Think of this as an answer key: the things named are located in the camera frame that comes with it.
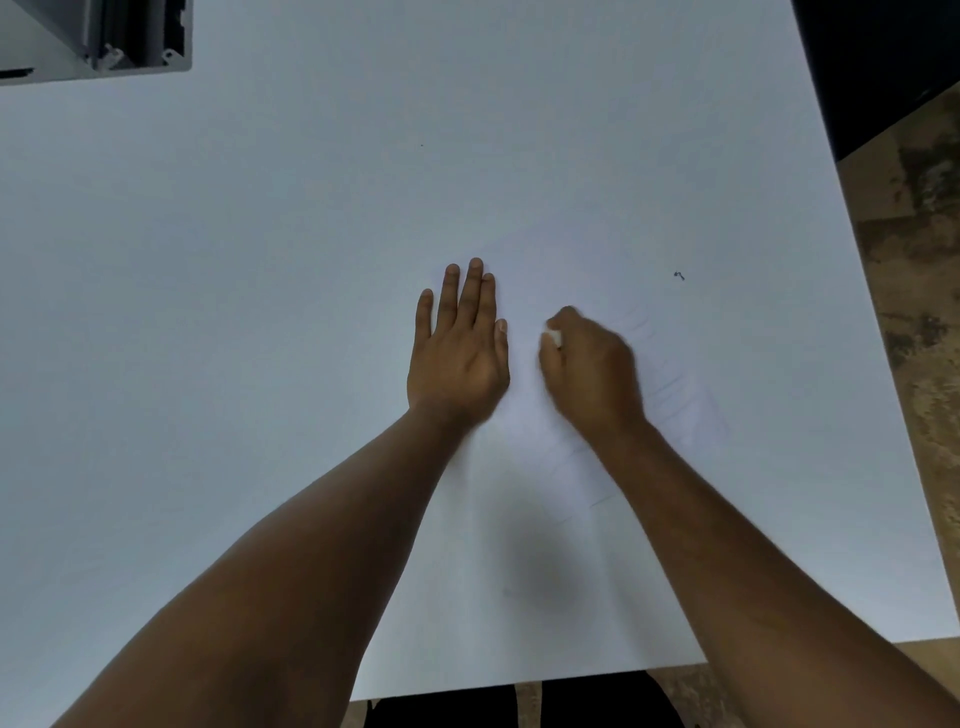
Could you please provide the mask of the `person's left hand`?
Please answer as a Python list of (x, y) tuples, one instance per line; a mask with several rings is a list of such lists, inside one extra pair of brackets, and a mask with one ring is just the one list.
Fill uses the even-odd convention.
[(458, 304), (470, 262), (445, 268), (438, 294), (434, 293), (432, 335), (425, 342), (414, 341), (406, 382), (412, 411), (428, 413), (445, 431), (461, 435), (493, 415), (511, 381), (510, 366), (498, 367), (495, 323), (503, 318), (498, 314), (497, 279), (484, 261), (476, 321), (473, 327), (458, 327)]

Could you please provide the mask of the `person's right hand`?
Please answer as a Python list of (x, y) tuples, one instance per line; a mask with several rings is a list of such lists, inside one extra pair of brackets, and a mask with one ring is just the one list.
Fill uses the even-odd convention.
[[(593, 448), (648, 431), (650, 423), (633, 350), (614, 331), (565, 306), (546, 321), (562, 332), (562, 392), (550, 399), (558, 413)], [(540, 348), (555, 348), (541, 334)]]

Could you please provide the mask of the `white paper sheet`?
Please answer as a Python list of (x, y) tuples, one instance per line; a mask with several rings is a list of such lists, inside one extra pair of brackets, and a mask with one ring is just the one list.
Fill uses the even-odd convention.
[(617, 547), (606, 523), (622, 493), (546, 392), (538, 362), (546, 320), (571, 306), (619, 334), (649, 421), (698, 470), (726, 454), (730, 428), (688, 336), (642, 288), (636, 252), (602, 217), (559, 217), (474, 255), (497, 280), (511, 383), (456, 460), (468, 493), (469, 614), (494, 631), (542, 613), (579, 623), (609, 600), (607, 552)]

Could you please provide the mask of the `person's left forearm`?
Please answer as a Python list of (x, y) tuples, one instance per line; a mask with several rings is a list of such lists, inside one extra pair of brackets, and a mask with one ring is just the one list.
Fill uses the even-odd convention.
[(412, 406), (249, 528), (51, 728), (338, 728), (431, 497), (482, 422)]

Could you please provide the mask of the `person's right forearm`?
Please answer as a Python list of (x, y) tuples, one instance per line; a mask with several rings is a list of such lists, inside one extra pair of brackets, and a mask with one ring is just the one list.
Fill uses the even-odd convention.
[(960, 728), (960, 701), (830, 595), (646, 420), (583, 431), (753, 728)]

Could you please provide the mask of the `person's right leg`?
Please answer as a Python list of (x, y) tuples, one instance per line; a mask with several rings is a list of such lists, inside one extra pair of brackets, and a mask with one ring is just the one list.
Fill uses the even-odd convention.
[(540, 728), (686, 728), (646, 671), (543, 681)]

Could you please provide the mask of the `person's leg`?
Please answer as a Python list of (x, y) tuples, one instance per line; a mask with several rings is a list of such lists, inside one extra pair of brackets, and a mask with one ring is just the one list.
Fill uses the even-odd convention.
[(519, 728), (514, 685), (368, 701), (363, 728)]
[(646, 671), (543, 681), (540, 728), (686, 728)]

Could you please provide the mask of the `person's left leg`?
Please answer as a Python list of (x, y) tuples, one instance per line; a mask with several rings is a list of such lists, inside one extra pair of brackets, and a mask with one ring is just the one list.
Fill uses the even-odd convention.
[(363, 728), (519, 728), (514, 685), (368, 701)]

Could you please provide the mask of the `black mat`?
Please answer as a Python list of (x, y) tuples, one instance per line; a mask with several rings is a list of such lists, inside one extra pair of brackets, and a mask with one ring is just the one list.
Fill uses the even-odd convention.
[(960, 0), (791, 0), (834, 161), (960, 82)]

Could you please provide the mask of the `grey metal frame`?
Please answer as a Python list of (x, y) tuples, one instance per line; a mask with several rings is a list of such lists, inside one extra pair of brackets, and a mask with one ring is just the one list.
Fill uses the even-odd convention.
[(0, 88), (186, 72), (194, 0), (0, 0)]

